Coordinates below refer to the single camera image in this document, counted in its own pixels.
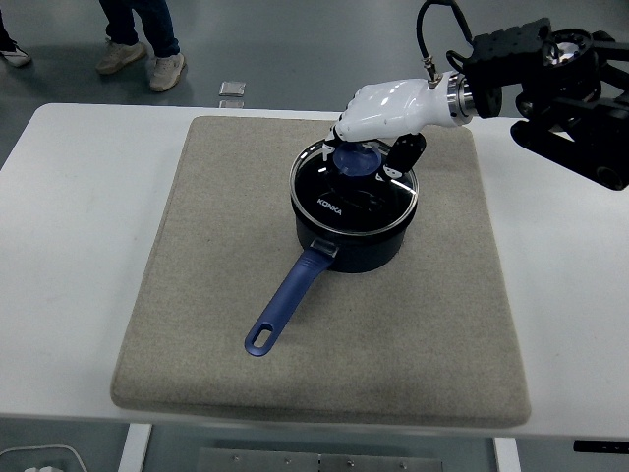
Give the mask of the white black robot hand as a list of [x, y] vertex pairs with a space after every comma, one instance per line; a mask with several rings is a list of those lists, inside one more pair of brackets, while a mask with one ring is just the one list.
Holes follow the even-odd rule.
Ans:
[[392, 81], [360, 88], [330, 129], [322, 145], [328, 161], [344, 142], [360, 143], [417, 135], [428, 125], [457, 125], [455, 108], [448, 101], [448, 80], [435, 88], [425, 79]]

